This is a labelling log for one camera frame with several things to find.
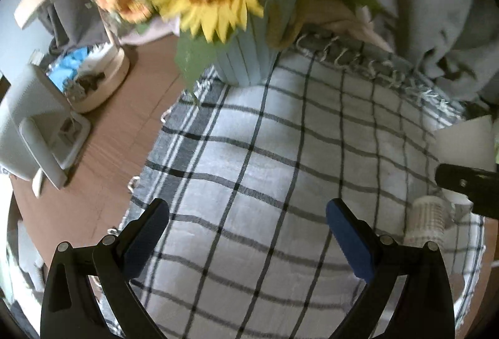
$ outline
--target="white cloth with black stripes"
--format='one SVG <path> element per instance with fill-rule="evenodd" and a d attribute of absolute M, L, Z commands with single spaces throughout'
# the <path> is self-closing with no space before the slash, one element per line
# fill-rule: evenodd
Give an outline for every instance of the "white cloth with black stripes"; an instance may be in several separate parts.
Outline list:
<path fill-rule="evenodd" d="M 229 87 L 213 69 L 207 76 L 200 109 L 183 99 L 174 106 L 121 226 L 155 197 L 170 205 L 171 221 L 131 286 L 169 338 L 328 338 L 364 283 L 330 234 L 326 203 L 343 198 L 401 243 L 410 203 L 438 193 L 432 132 L 449 123 L 291 50 L 265 85 Z M 457 326 L 483 231 L 483 218 L 468 214 L 443 237 L 448 273 L 466 282 Z M 119 333 L 105 300 L 102 308 Z"/>

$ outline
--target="flower pot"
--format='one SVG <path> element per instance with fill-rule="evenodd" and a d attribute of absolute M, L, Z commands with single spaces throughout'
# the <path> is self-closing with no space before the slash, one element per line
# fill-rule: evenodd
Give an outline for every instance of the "flower pot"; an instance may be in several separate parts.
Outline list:
<path fill-rule="evenodd" d="M 270 6 L 279 7 L 279 19 L 275 20 L 273 30 L 282 37 L 295 3 L 296 0 L 265 0 L 264 17 L 248 14 L 246 31 L 235 31 L 223 47 L 217 48 L 214 66 L 224 83 L 239 87 L 265 83 L 279 53 L 266 42 Z"/>

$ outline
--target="screw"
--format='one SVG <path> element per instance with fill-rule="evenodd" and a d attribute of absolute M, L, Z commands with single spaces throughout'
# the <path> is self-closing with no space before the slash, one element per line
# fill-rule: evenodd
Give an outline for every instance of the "screw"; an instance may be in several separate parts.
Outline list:
<path fill-rule="evenodd" d="M 430 249 L 432 252 L 436 252 L 438 250 L 438 244 L 436 244 L 433 241 L 428 242 L 428 249 Z"/>
<path fill-rule="evenodd" d="M 379 237 L 379 239 L 380 239 L 381 243 L 386 245 L 386 246 L 390 246 L 393 243 L 393 238 L 391 236 L 388 236 L 388 235 L 381 235 Z"/>
<path fill-rule="evenodd" d="M 116 240 L 116 236 L 114 236 L 114 235 L 106 235 L 102 239 L 102 244 L 106 245 L 106 246 L 109 246 L 109 245 L 112 245 L 115 240 Z"/>
<path fill-rule="evenodd" d="M 68 242 L 59 243 L 59 246 L 57 246 L 57 250 L 59 252 L 65 252 L 68 248 L 69 248 L 69 243 Z"/>

